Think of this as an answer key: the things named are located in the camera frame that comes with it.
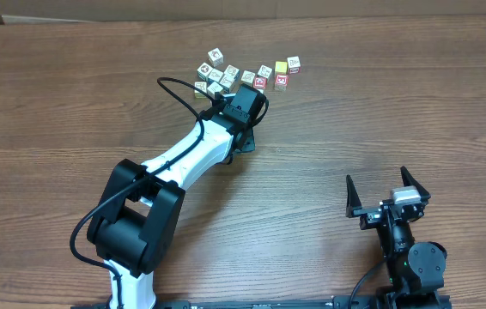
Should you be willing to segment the yellow sided gift block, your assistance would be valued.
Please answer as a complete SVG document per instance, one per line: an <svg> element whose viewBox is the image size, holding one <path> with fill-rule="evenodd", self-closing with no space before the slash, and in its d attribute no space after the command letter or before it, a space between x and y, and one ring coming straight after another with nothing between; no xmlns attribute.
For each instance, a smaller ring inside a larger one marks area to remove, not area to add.
<svg viewBox="0 0 486 309"><path fill-rule="evenodd" d="M207 82L194 82L194 96L196 99L207 97Z"/></svg>

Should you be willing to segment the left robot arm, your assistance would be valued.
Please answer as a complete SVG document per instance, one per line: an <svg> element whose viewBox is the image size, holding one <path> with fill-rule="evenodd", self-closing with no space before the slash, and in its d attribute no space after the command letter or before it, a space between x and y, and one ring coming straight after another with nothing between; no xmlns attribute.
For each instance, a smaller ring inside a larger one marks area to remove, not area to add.
<svg viewBox="0 0 486 309"><path fill-rule="evenodd" d="M248 85L212 94L187 136L165 153L138 164L124 159L112 170L98 205L76 225L95 246L95 265L108 270L112 293L105 308L154 308L154 272L171 245L186 190L208 169L254 150L253 129L269 101Z"/></svg>

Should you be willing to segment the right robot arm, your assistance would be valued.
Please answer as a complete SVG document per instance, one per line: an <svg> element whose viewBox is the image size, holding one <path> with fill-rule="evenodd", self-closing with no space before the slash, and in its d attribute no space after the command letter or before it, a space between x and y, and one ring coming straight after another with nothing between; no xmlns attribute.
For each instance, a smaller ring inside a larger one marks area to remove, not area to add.
<svg viewBox="0 0 486 309"><path fill-rule="evenodd" d="M358 218L360 229L374 229L380 239L383 259L354 286L345 305L348 308L432 308L449 309L448 296L439 294L444 287L447 250L437 242L417 242L410 224L424 216L430 193L414 179L406 167L400 167L403 185L375 208L365 208L352 178L346 177L346 216ZM376 289L372 296L358 300L363 283L382 267L387 268L390 284Z"/></svg>

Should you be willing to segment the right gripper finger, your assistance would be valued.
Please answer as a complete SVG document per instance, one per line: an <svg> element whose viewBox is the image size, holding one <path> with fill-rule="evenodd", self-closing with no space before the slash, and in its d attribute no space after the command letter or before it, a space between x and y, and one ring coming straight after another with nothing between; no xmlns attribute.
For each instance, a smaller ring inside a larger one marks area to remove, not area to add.
<svg viewBox="0 0 486 309"><path fill-rule="evenodd" d="M414 186L418 191L421 200L427 201L431 198L430 193L411 175L406 166L400 167L401 178L405 186Z"/></svg>
<svg viewBox="0 0 486 309"><path fill-rule="evenodd" d="M346 216L348 218L357 217L362 210L361 200L349 174L346 176L345 180L347 188Z"/></svg>

